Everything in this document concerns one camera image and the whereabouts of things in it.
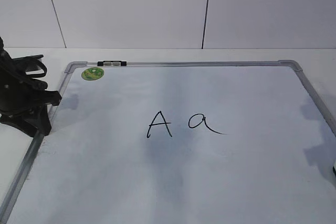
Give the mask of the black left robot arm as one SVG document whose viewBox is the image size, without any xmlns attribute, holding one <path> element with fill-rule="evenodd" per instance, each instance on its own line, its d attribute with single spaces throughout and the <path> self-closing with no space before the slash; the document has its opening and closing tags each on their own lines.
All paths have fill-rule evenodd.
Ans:
<svg viewBox="0 0 336 224">
<path fill-rule="evenodd" d="M 58 106 L 61 95 L 48 91 L 43 55 L 11 58 L 1 40 L 1 123 L 33 137 L 49 135 L 48 106 Z"/>
</svg>

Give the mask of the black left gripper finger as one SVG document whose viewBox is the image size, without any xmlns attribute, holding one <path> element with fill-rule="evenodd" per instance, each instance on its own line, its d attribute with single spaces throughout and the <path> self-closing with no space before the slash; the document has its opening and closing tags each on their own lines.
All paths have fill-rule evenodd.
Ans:
<svg viewBox="0 0 336 224">
<path fill-rule="evenodd" d="M 48 135 L 51 131 L 51 123 L 47 107 L 37 107 L 14 115 L 1 115 L 1 123 L 11 126 L 30 137 L 37 132 Z"/>
</svg>

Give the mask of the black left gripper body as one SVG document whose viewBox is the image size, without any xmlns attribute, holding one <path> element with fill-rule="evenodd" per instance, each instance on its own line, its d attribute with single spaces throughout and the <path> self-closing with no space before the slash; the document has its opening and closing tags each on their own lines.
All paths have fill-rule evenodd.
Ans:
<svg viewBox="0 0 336 224">
<path fill-rule="evenodd" d="M 10 56 L 1 56 L 1 114 L 14 115 L 43 105 L 59 105 L 60 93 L 48 91 L 47 82 L 39 80 L 46 73 L 46 66 L 42 70 L 21 71 Z"/>
</svg>

